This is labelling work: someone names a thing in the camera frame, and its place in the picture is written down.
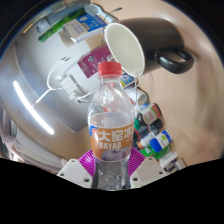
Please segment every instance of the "cable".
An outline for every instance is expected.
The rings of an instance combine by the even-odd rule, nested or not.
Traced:
[[[86,95],[81,96],[81,97],[77,97],[77,98],[79,98],[79,99],[84,99],[84,98],[86,98],[87,96],[91,95],[92,93],[95,93],[96,90],[94,90],[94,91],[92,91],[92,92],[90,92],[90,91],[91,91],[92,88],[95,86],[95,84],[96,84],[97,81],[98,81],[98,79],[96,79],[95,83],[93,84],[93,86],[90,88],[89,92],[88,92]]]
[[[50,70],[50,72],[48,73],[48,76],[47,76],[47,87],[48,87],[48,90],[45,91],[45,92],[44,92],[44,93],[37,99],[36,103],[35,103],[33,106],[35,106],[37,103],[39,103],[40,100],[41,100],[44,96],[46,96],[47,93],[49,93],[51,90],[60,90],[60,89],[64,89],[64,88],[68,87],[68,86],[65,86],[65,87],[60,87],[60,88],[54,89],[54,88],[52,88],[52,87],[49,85],[49,80],[50,80],[50,76],[51,76],[51,74],[55,71],[55,69],[56,69],[57,67],[59,67],[60,65],[64,64],[64,63],[65,63],[66,61],[68,61],[70,58],[68,58],[68,57],[64,57],[64,58],[62,58],[60,61],[58,61],[57,63],[55,63],[55,64],[53,65],[53,67],[51,68],[51,70]]]

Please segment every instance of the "cardboard box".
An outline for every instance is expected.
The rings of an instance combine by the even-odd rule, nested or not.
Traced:
[[[63,31],[59,32],[62,42],[66,47],[70,47],[90,37],[103,33],[107,24],[98,16],[88,14],[80,16],[63,26]]]

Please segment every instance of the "plastic bottle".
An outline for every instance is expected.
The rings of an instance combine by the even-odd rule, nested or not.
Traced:
[[[149,144],[155,152],[159,152],[172,142],[172,138],[167,130],[160,132]]]
[[[159,106],[155,103],[150,104],[137,114],[137,119],[141,126],[148,126],[162,115]]]
[[[171,149],[171,146],[168,145],[164,149],[162,149],[160,152],[155,152],[150,145],[147,145],[144,149],[140,150],[140,152],[145,156],[153,156],[156,160],[160,159],[164,155],[166,155]]]
[[[103,62],[98,67],[100,86],[88,110],[93,156],[98,167],[98,189],[119,190],[126,182],[130,157],[134,107],[120,83],[121,64]]]

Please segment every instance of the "black object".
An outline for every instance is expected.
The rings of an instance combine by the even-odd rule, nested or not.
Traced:
[[[149,125],[149,130],[151,132],[153,132],[155,135],[159,134],[159,131],[162,129],[163,127],[163,123],[162,121],[158,118],[157,120],[155,120],[154,122],[152,122]]]
[[[160,66],[172,73],[181,74],[193,66],[194,59],[184,50],[183,39],[172,23],[150,17],[125,19],[115,23],[127,27],[137,37],[145,56],[143,74]],[[172,59],[173,53],[185,61]]]

